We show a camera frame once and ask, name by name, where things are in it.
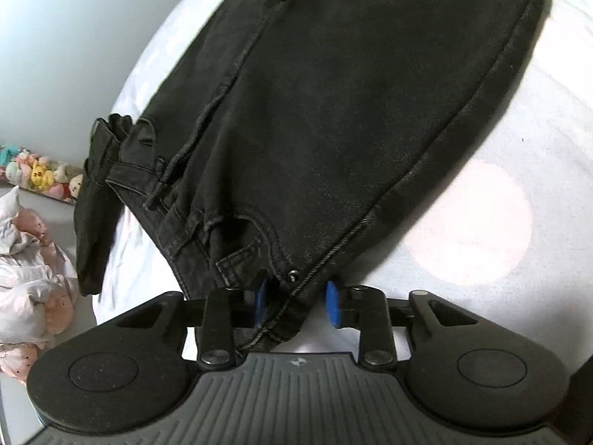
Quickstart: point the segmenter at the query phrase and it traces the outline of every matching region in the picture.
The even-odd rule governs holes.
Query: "white wall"
[[[0,144],[73,164],[180,0],[0,0]]]

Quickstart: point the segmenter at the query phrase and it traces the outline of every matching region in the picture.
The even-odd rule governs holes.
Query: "denim fabric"
[[[105,178],[119,158],[120,142],[132,127],[129,117],[97,119],[74,208],[76,273],[83,296],[101,291],[109,250],[123,204]]]
[[[487,129],[543,1],[225,0],[107,182],[187,296],[275,277],[270,349]]]

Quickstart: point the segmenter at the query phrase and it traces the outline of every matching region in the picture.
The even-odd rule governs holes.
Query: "logo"
[[[290,362],[292,365],[295,365],[296,367],[302,367],[303,365],[307,364],[307,361],[305,358],[293,358]]]

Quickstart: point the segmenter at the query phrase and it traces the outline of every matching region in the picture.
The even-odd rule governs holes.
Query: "white bedsheet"
[[[183,0],[144,50],[114,112],[137,118],[221,0]],[[533,57],[499,123],[403,237],[346,270],[394,298],[425,289],[549,347],[576,370],[593,353],[593,0],[552,0]],[[129,210],[94,298],[103,323],[179,290]],[[399,359],[407,347],[396,334]],[[357,351],[317,306],[278,347]],[[189,334],[184,356],[195,357]]]

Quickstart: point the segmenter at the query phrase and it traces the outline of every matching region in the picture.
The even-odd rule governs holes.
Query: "ribbed surface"
[[[350,355],[252,353],[241,367],[203,376],[183,406],[142,430],[75,437],[44,429],[34,445],[562,445],[550,429],[476,437],[422,414],[399,382]]]

